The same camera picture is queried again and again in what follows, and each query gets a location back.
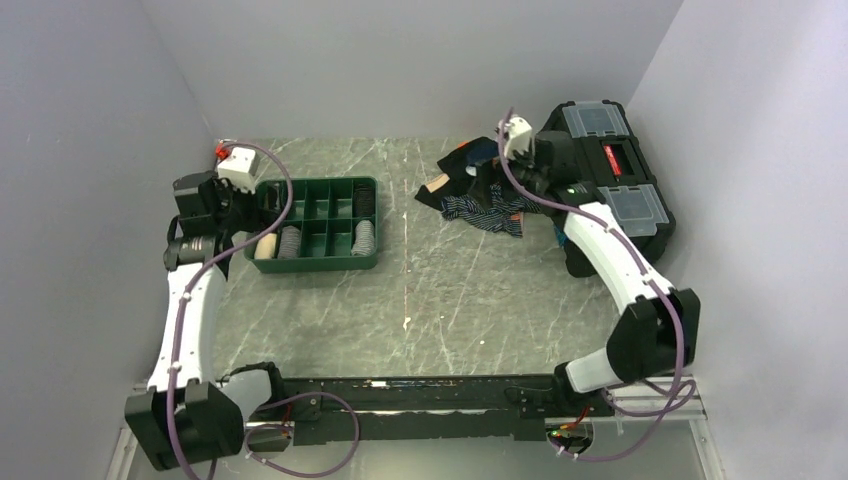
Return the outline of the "green divided organizer tray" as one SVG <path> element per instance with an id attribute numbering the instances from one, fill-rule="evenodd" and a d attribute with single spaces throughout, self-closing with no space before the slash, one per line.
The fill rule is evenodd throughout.
<path id="1" fill-rule="evenodd" d="M 355 184 L 373 185 L 375 214 L 355 217 L 352 194 Z M 295 259 L 255 260 L 255 245 L 244 250 L 245 258 L 263 274 L 368 270 L 378 263 L 379 195 L 378 181 L 370 176 L 300 178 L 292 181 L 293 200 L 286 219 L 273 232 L 279 235 L 287 225 L 301 229 L 301 254 Z M 352 256 L 354 228 L 361 220 L 375 225 L 376 251 L 370 256 Z"/>

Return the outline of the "grey striped underwear orange trim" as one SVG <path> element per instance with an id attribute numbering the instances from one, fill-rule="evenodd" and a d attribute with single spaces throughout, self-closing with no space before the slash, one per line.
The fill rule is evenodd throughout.
<path id="1" fill-rule="evenodd" d="M 295 259 L 301 254 L 302 232 L 294 225 L 284 226 L 278 235 L 278 259 Z"/>

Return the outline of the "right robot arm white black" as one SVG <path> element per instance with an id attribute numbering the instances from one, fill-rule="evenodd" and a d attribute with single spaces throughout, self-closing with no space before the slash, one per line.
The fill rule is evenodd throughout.
<path id="1" fill-rule="evenodd" d="M 567 203 L 531 193 L 511 170 L 531 151 L 533 131 L 518 125 L 518 117 L 503 121 L 496 138 L 502 169 L 515 190 L 541 206 L 565 214 L 563 231 L 585 255 L 612 295 L 620 318 L 603 348 L 565 364 L 565 379 L 551 388 L 557 411 L 574 415 L 585 407 L 590 392 L 674 372 L 674 386 L 686 364 L 683 317 L 699 306 L 690 289 L 678 290 L 636 249 L 599 194 L 573 187 Z"/>

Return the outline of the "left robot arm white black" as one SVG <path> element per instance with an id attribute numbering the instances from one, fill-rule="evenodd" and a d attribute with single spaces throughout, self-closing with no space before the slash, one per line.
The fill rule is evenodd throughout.
<path id="1" fill-rule="evenodd" d="M 233 236 L 264 222 L 252 173 L 204 171 L 173 183 L 178 213 L 163 253 L 168 313 L 158 360 L 145 390 L 127 398 L 126 423 L 153 468 L 167 471 L 240 452 L 253 413 L 279 417 L 286 390 L 270 364 L 244 367 L 225 385 L 215 380 L 216 315 L 236 249 Z"/>

